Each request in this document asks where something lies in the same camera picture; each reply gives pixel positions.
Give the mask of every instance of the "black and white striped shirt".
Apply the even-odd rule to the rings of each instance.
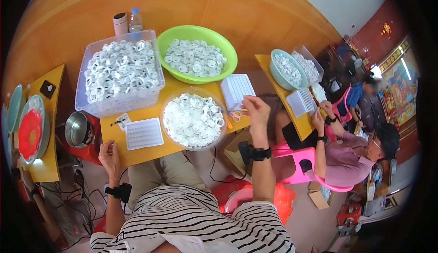
[[[166,240],[182,252],[295,252],[272,203],[244,203],[227,217],[213,194],[183,185],[145,193],[117,237],[91,236],[91,252],[150,252]]]

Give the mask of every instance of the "scissors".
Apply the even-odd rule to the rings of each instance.
[[[229,116],[231,116],[231,119],[233,119],[234,122],[240,122],[240,117],[242,117],[242,114],[240,111],[229,111],[227,110],[227,113]]]

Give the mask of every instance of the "hand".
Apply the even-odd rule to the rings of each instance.
[[[118,185],[120,178],[120,160],[119,149],[114,140],[100,144],[99,161],[107,170],[110,182],[113,181]]]
[[[326,114],[330,117],[330,119],[335,118],[335,114],[333,113],[333,109],[331,108],[331,103],[327,100],[322,101],[319,103],[319,106],[326,111]]]
[[[250,117],[251,127],[249,132],[252,138],[268,138],[268,120],[271,113],[271,107],[256,96],[245,96],[241,108],[247,109],[247,112],[241,112],[243,115]]]
[[[36,188],[35,183],[33,182],[32,176],[30,175],[30,171],[24,168],[21,168],[21,174],[23,183],[25,183],[25,186],[29,191],[32,191]]]
[[[319,109],[317,109],[312,116],[312,123],[318,131],[318,136],[324,136],[324,118]]]

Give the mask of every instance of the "wooden table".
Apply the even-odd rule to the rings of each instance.
[[[161,111],[166,98],[169,95],[171,95],[173,92],[189,86],[203,88],[204,90],[207,90],[211,92],[214,96],[218,97],[222,101],[222,103],[225,104],[225,100],[222,95],[222,90],[220,88],[220,81],[211,82],[204,85],[189,85],[175,79],[172,75],[168,73],[167,70],[163,70],[163,73],[164,73],[164,78],[166,80],[166,86],[160,91],[157,104],[153,107],[142,108],[132,112],[128,112],[128,116],[131,119],[131,121],[139,121],[144,119],[161,117]],[[125,133],[119,128],[119,125],[117,124],[114,125],[116,118],[118,118],[120,115],[121,114],[101,119],[100,126],[102,129],[103,142],[112,139],[117,142],[119,147],[120,162],[122,166],[126,167],[130,165],[136,165],[139,163],[143,163],[155,158],[163,157],[183,150],[183,148],[178,147],[172,141],[170,141],[169,138],[167,138],[167,136],[164,134],[164,131],[162,131],[162,135],[164,139],[163,145],[154,146],[154,147],[144,147],[133,151],[129,151],[126,147]],[[250,125],[250,119],[248,116],[242,116],[240,122],[238,123],[233,122],[233,120],[231,120],[229,116],[228,119],[231,121],[231,124],[233,125],[233,129],[231,130],[227,129],[226,132],[227,134],[234,132],[236,130],[243,129]]]
[[[263,70],[263,72],[265,72],[265,75],[268,77],[272,86],[274,86],[274,89],[277,92],[277,95],[280,97],[281,102],[283,102],[284,107],[286,108],[286,111],[289,114],[293,125],[295,126],[295,130],[297,131],[298,136],[300,137],[300,140],[303,141],[315,129],[315,127],[312,124],[312,116],[309,113],[303,114],[300,117],[295,117],[293,115],[292,108],[289,106],[289,104],[286,101],[286,97],[288,95],[290,95],[292,93],[292,91],[288,91],[288,90],[282,88],[275,81],[274,77],[272,77],[271,71],[269,70],[269,63],[271,62],[271,55],[256,54],[255,59],[257,60],[261,69]]]
[[[49,115],[50,120],[50,139],[47,145],[47,150],[40,159],[36,159],[31,165],[27,165],[21,158],[18,159],[18,167],[25,167],[30,171],[32,179],[34,182],[56,182],[59,181],[59,170],[58,170],[58,160],[56,157],[56,141],[55,141],[55,116],[58,106],[59,89],[61,85],[62,76],[64,73],[65,65],[61,65],[47,74],[41,76],[36,81],[30,84],[30,89],[28,90],[25,85],[23,85],[23,92],[26,100],[30,96],[40,95],[44,101],[44,107]],[[43,82],[47,80],[48,82],[55,85],[55,91],[50,99],[43,96],[39,91]],[[14,133],[14,147],[18,148],[18,132]]]

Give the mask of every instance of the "black shorts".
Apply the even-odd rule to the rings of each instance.
[[[286,139],[286,142],[289,145],[290,149],[296,151],[306,147],[316,147],[318,132],[315,129],[309,136],[307,136],[306,139],[300,141],[300,137],[298,136],[298,133],[293,126],[293,123],[290,122],[287,126],[283,128],[283,136]]]

